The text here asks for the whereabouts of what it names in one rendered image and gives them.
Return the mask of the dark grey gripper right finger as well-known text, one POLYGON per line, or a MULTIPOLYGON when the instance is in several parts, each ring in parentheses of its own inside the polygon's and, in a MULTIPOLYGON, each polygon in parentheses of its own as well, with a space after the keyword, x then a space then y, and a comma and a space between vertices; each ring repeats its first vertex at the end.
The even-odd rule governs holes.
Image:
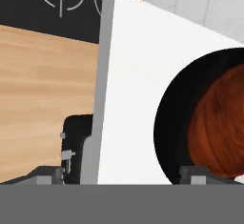
POLYGON ((240 185, 235 180, 217 176, 211 173, 206 167, 202 166, 182 166, 179 170, 181 184, 190 185, 213 185, 213 184, 232 184, 240 185))

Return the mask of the black bowl with brown inside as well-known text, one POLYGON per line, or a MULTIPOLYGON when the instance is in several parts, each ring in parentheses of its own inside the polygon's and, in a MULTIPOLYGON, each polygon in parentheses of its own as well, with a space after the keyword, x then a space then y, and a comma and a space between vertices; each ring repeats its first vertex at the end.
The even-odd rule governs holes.
POLYGON ((153 143, 173 184, 190 170, 244 174, 244 48, 208 53, 179 72, 159 103, 153 143))

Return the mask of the black small appliance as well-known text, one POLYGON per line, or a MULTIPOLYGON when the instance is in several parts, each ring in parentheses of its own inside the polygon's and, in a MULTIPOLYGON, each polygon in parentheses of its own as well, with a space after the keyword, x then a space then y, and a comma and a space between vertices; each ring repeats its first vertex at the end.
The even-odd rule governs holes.
POLYGON ((68 116, 60 134, 62 139, 61 153, 67 152, 68 158, 61 158, 63 180, 65 184, 79 184, 83 146, 85 140, 92 135, 92 114, 76 114, 68 116))

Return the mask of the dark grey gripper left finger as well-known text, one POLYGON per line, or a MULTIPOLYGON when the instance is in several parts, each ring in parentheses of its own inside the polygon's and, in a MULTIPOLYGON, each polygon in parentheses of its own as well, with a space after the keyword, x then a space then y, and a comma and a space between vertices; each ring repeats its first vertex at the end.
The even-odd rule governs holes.
POLYGON ((38 166, 26 175, 2 182, 2 185, 62 185, 63 169, 60 166, 38 166))

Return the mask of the black hob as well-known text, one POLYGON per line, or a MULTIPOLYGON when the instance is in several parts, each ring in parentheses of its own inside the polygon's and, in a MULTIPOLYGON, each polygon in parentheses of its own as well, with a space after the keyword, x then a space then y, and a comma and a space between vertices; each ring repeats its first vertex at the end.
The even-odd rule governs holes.
POLYGON ((0 25, 99 42, 102 0, 0 0, 0 25))

